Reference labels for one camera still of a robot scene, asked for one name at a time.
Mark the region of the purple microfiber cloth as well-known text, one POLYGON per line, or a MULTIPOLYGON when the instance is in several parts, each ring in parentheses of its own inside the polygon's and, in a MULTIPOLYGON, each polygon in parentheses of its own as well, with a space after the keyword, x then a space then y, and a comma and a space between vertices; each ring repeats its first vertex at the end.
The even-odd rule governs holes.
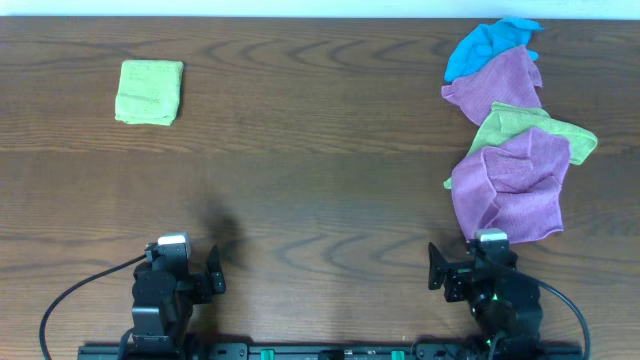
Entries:
POLYGON ((531 128, 463 159, 452 171, 451 196, 464 237, 497 228, 521 243, 563 231, 559 198, 570 155, 566 138, 531 128))

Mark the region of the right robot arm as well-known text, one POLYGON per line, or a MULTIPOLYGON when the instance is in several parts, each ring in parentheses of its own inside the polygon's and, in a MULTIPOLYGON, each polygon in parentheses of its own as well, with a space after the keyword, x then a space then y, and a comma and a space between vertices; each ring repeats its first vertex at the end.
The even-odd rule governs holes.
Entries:
POLYGON ((472 259, 449 262, 428 246, 428 288, 444 290, 449 303, 468 304, 482 338, 466 353, 476 359, 527 359, 541 353, 540 286, 517 271, 507 240, 472 240, 472 259))

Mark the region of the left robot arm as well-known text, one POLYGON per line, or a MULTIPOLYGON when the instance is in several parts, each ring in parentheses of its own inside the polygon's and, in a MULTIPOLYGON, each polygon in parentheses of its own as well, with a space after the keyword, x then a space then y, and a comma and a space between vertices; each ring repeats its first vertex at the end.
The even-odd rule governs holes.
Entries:
POLYGON ((149 244, 134 271, 133 327, 122 336, 119 359, 188 359, 187 327, 193 308, 226 291, 219 250, 212 247, 205 269, 192 273, 188 245, 149 244))

